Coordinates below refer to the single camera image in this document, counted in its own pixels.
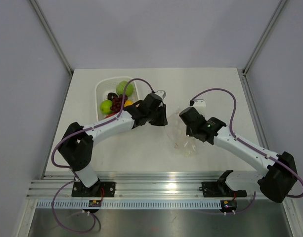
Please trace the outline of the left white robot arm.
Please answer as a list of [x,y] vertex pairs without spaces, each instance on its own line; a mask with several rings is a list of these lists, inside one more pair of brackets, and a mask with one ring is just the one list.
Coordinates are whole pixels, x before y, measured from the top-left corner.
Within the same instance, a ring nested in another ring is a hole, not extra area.
[[149,123],[166,126],[165,91],[149,93],[145,99],[125,107],[109,118],[88,126],[77,122],[69,125],[56,149],[70,166],[78,181],[74,184],[74,197],[98,197],[107,190],[95,174],[90,161],[93,148],[101,141]]

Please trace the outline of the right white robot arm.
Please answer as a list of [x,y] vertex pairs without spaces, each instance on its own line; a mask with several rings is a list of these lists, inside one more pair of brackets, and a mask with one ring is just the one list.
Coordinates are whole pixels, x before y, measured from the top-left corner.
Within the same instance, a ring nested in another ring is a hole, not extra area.
[[186,125],[188,136],[222,148],[256,170],[251,175],[225,171],[216,181],[215,190],[218,193],[228,196],[233,191],[259,190],[276,203],[281,203],[287,197],[297,181],[297,170],[291,154],[277,154],[242,137],[235,137],[225,122],[215,117],[205,119],[193,106],[180,112],[179,117]]

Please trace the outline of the clear zip top bag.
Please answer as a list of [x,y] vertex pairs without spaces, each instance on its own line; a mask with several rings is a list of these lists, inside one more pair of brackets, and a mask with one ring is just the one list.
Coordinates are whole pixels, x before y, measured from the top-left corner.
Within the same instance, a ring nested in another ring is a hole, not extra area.
[[173,147],[183,154],[184,157],[190,157],[197,154],[195,139],[186,135],[186,125],[179,117],[181,108],[176,110],[167,118],[168,124],[165,126],[165,132],[173,144]]

